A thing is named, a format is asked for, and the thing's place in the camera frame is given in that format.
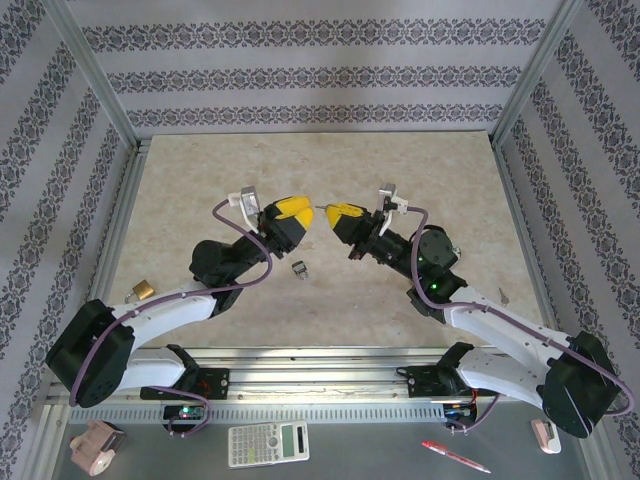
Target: floor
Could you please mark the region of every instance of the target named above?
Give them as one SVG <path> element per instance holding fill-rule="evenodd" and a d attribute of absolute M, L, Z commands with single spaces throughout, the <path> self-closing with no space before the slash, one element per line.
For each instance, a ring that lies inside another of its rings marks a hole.
<path fill-rule="evenodd" d="M 454 267 L 488 298 L 542 324 L 489 141 L 484 132 L 178 135 L 153 138 L 110 303 L 122 303 L 147 279 L 159 293 L 190 279 L 193 247 L 203 239 L 233 242 L 211 208 L 227 194 L 255 185 L 263 206 L 290 195 L 315 205 L 349 202 L 375 209 L 381 183 L 429 210 L 462 249 Z M 226 209 L 241 222 L 239 211 Z M 420 219 L 392 229 L 409 236 Z M 371 258 L 347 259 L 321 210 L 301 245 L 275 262 L 271 278 L 242 293 L 214 319 L 158 337 L 154 346 L 427 346 L 482 344 L 417 314 L 410 283 Z M 291 265 L 303 260 L 309 279 Z M 259 276 L 255 267 L 242 280 Z"/>

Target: padlock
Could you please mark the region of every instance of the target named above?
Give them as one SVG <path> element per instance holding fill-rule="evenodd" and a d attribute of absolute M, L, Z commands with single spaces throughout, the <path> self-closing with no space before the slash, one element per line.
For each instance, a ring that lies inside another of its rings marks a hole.
<path fill-rule="evenodd" d="M 139 284 L 134 286 L 131 289 L 131 292 L 127 293 L 127 296 L 124 297 L 124 303 L 129 303 L 129 299 L 132 297 L 138 297 L 138 300 L 134 300 L 134 302 L 145 300 L 149 297 L 152 297 L 156 294 L 156 291 L 146 280 L 141 281 Z"/>

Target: wall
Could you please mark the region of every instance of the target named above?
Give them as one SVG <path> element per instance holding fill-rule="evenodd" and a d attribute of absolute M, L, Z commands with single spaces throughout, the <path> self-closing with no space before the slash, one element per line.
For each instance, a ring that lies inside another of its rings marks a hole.
<path fill-rule="evenodd" d="M 640 2 L 591 0 L 503 146 L 562 329 L 586 329 L 640 392 Z M 635 413 L 606 421 L 640 478 Z"/>
<path fill-rule="evenodd" d="M 485 130 L 558 4 L 69 3 L 142 137 Z"/>
<path fill-rule="evenodd" d="M 0 479 L 19 478 L 57 333 L 92 281 L 126 148 L 37 1 L 0 0 Z"/>

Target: white calculator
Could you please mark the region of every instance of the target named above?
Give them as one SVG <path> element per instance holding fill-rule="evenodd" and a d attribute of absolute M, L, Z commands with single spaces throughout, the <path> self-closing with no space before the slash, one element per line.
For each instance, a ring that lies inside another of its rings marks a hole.
<path fill-rule="evenodd" d="M 307 422 L 261 423 L 229 429 L 229 467 L 309 460 Z"/>

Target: marble surface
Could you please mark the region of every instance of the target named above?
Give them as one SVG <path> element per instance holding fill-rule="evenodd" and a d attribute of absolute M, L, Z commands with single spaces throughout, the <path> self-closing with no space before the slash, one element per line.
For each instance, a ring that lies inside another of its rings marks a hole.
<path fill-rule="evenodd" d="M 290 195 L 315 205 L 376 206 L 383 182 L 410 204 L 429 210 L 462 249 L 454 267 L 488 298 L 542 324 L 531 282 L 484 132 L 247 134 L 155 136 L 111 290 L 122 303 L 146 278 L 161 293 L 190 279 L 193 247 L 203 239 L 233 242 L 237 234 L 210 212 L 228 193 L 255 185 L 262 206 Z M 301 245 L 261 285 L 245 290 L 223 315 L 176 329 L 148 345 L 429 346 L 482 344 L 469 334 L 422 317 L 405 292 L 409 281 L 372 258 L 347 259 L 349 247 L 324 212 Z M 226 208 L 241 222 L 239 210 Z M 420 218 L 394 220 L 409 236 Z M 309 279 L 291 265 L 303 260 Z M 241 280 L 259 276 L 256 266 Z"/>

